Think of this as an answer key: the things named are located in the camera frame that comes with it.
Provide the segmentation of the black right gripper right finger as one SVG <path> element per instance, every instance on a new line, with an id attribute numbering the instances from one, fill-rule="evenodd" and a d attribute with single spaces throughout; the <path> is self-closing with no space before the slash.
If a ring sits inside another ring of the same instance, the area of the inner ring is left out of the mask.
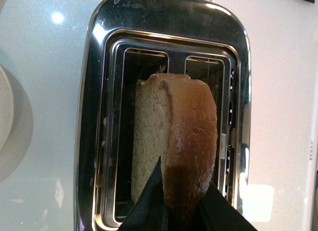
<path id="1" fill-rule="evenodd" d="M 223 197 L 214 184 L 208 188 L 197 210 L 197 229 L 199 231 L 254 231 L 248 222 Z"/>

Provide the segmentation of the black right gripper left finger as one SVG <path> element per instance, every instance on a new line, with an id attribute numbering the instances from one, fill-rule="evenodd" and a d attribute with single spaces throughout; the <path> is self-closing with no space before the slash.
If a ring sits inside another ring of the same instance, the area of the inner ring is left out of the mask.
<path id="1" fill-rule="evenodd" d="M 165 231 L 167 208 L 164 203 L 161 160 L 159 159 L 142 191 L 142 194 L 125 218 L 120 231 Z"/>

